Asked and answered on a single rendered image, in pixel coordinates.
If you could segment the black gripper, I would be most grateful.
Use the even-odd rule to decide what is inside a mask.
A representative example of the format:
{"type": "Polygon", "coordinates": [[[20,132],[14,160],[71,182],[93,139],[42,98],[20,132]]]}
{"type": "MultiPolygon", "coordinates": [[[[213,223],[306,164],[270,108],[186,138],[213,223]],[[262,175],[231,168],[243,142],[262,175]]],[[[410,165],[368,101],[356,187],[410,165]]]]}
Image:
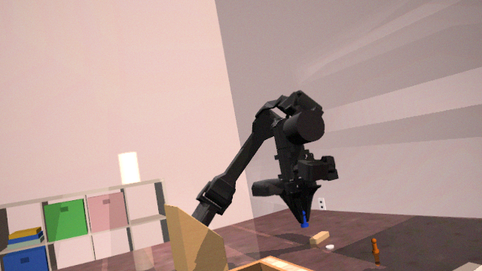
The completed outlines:
{"type": "Polygon", "coordinates": [[[280,195],[300,224],[304,223],[303,211],[306,212],[308,222],[314,193],[322,185],[316,183],[318,180],[305,181],[297,177],[297,173],[291,173],[291,165],[293,161],[295,164],[296,160],[306,158],[306,154],[310,154],[309,149],[304,150],[304,145],[300,145],[279,149],[277,154],[274,157],[275,160],[279,160],[281,175],[278,175],[278,178],[275,179],[254,182],[252,196],[280,195]]]}

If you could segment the orange game pawn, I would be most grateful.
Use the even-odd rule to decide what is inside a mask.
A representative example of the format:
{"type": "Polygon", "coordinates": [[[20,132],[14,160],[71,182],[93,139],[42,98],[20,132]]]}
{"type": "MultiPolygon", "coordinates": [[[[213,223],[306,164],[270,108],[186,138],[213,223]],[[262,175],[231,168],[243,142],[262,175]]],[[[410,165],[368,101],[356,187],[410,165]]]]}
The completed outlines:
{"type": "Polygon", "coordinates": [[[373,248],[373,249],[372,249],[372,253],[378,254],[378,253],[379,253],[379,250],[378,250],[378,248],[377,248],[376,239],[373,238],[371,241],[372,241],[372,244],[373,244],[373,245],[372,245],[372,248],[373,248]]]}

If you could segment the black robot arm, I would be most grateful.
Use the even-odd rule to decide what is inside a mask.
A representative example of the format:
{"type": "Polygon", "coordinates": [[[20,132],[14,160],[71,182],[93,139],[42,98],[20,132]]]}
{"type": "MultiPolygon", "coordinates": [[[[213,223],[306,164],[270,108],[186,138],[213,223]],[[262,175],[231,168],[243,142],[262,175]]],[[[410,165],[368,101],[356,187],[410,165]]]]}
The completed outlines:
{"type": "MultiPolygon", "coordinates": [[[[197,194],[196,199],[200,203],[191,217],[209,227],[215,214],[223,215],[232,203],[236,180],[264,140],[274,136],[277,150],[317,141],[325,133],[323,114],[322,106],[302,90],[266,102],[255,115],[252,134],[225,172],[215,176],[197,194]],[[271,110],[275,107],[284,112],[286,117],[280,117],[271,110]]],[[[335,162],[332,156],[315,160],[313,153],[307,154],[307,158],[303,160],[296,160],[295,164],[293,161],[291,165],[291,173],[297,173],[297,177],[305,181],[328,180],[328,173],[334,171],[335,162]]]]}

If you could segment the blue pawn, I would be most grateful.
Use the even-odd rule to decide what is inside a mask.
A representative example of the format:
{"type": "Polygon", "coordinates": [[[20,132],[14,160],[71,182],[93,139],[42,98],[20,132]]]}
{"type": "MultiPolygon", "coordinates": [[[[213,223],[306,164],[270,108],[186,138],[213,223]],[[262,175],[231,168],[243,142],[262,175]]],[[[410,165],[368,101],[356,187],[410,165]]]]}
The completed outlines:
{"type": "Polygon", "coordinates": [[[307,223],[307,218],[306,218],[306,215],[305,215],[306,212],[303,211],[303,214],[304,214],[304,223],[301,224],[301,227],[302,227],[302,228],[305,228],[305,227],[308,227],[309,225],[308,225],[308,223],[307,223]]]}

